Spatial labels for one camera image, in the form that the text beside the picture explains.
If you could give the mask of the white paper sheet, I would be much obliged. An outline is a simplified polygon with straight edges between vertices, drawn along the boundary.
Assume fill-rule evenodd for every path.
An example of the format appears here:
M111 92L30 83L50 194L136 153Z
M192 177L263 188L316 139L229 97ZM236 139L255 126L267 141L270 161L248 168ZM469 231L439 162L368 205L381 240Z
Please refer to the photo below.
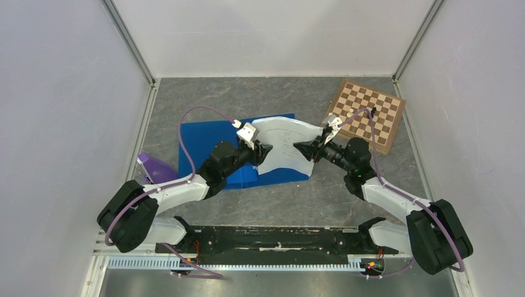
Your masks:
M314 163L293 145L314 140L322 134L321 127L283 116L256 119L252 125L258 131L256 140L272 146L265 160L258 165L259 174L284 168L311 176Z

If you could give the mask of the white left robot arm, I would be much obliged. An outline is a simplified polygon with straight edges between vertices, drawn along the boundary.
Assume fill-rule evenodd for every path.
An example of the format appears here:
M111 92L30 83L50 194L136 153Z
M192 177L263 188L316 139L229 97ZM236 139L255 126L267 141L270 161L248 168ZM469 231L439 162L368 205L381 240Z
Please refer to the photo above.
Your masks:
M126 181L97 217L98 225L106 233L106 245L126 253L143 243L166 241L179 252L190 251L193 234L186 231L180 220L158 215L215 196L227 185L230 175L248 163L262 164L272 149L272 145L258 140L252 147L243 141L236 147L222 141L201 167L185 178L146 186L135 180Z

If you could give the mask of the blue plastic folder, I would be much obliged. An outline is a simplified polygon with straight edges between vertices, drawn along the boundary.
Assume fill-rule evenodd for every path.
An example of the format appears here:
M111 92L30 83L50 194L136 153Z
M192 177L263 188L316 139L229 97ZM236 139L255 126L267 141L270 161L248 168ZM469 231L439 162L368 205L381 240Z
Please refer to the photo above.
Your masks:
M227 141L237 146L236 129L227 120L183 123L180 126L180 136L197 169L219 142ZM290 168L278 168L260 174L255 167L247 164L227 178L225 188L246 189L308 179L308 175Z

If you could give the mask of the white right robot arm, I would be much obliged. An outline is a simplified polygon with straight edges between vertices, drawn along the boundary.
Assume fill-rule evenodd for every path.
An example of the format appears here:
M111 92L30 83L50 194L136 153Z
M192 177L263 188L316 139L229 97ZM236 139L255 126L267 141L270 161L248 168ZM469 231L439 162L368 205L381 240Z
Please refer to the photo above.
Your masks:
M474 249L451 203L416 197L387 182L372 168L366 140L354 137L342 146L317 137L293 146L308 161L325 159L344 170L344 183L351 194L402 222L397 225L375 218L362 224L364 231L357 236L361 250L390 248L405 253L430 275L444 269L465 270L464 259Z

